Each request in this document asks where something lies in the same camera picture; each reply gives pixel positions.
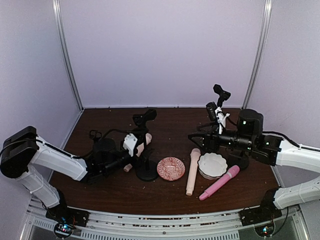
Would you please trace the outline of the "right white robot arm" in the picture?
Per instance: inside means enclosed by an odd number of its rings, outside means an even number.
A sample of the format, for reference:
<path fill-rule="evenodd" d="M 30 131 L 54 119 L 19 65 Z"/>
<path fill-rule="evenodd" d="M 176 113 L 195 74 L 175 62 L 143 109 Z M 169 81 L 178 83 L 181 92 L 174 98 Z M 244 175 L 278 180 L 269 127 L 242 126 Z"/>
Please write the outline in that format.
<path fill-rule="evenodd" d="M 312 172 L 320 171 L 320 150 L 298 144 L 282 133 L 263 130 L 264 117 L 253 109 L 243 109 L 238 114 L 236 130 L 225 127 L 228 116 L 221 110 L 208 110 L 211 122 L 209 131 L 203 125 L 188 135 L 205 153 L 216 152 L 220 147 L 241 151 L 252 159 L 269 166 L 290 166 Z M 281 210 L 293 205 L 320 198 L 320 179 L 266 192 L 261 205 Z"/>

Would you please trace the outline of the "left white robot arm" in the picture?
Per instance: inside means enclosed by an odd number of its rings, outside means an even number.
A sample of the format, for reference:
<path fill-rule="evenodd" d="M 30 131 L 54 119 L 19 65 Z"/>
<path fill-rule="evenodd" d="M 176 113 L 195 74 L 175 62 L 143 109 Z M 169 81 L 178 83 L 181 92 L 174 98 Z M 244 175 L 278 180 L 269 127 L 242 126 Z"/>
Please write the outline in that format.
<path fill-rule="evenodd" d="M 75 181 L 94 183 L 130 164 L 138 152 L 137 143 L 138 138 L 131 132 L 125 136 L 120 150 L 116 149 L 113 139 L 95 137 L 88 155 L 76 156 L 48 143 L 37 134 L 35 127 L 27 126 L 4 141 L 0 171 L 7 178 L 21 182 L 47 208 L 64 208 L 63 194 L 44 179 L 35 165 Z"/>

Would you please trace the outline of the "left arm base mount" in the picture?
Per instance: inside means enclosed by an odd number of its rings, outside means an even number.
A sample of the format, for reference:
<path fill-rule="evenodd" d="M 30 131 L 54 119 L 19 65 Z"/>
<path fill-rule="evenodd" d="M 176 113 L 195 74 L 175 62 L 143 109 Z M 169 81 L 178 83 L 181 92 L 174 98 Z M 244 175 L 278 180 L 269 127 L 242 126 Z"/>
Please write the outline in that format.
<path fill-rule="evenodd" d="M 45 217 L 56 221 L 53 227 L 53 233 L 59 239 L 66 239 L 74 234 L 78 227 L 86 227 L 90 213 L 85 210 L 79 210 L 67 207 L 63 210 L 46 209 Z"/>

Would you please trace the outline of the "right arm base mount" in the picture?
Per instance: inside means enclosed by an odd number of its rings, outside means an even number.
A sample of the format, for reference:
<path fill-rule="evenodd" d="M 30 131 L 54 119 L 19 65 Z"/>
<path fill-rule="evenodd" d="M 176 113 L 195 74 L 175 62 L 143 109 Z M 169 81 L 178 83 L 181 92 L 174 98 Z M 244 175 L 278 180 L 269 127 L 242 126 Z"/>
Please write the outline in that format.
<path fill-rule="evenodd" d="M 275 219 L 282 216 L 282 211 L 270 206 L 246 207 L 239 213 L 242 226 L 253 225 L 259 237 L 268 238 L 276 232 Z"/>

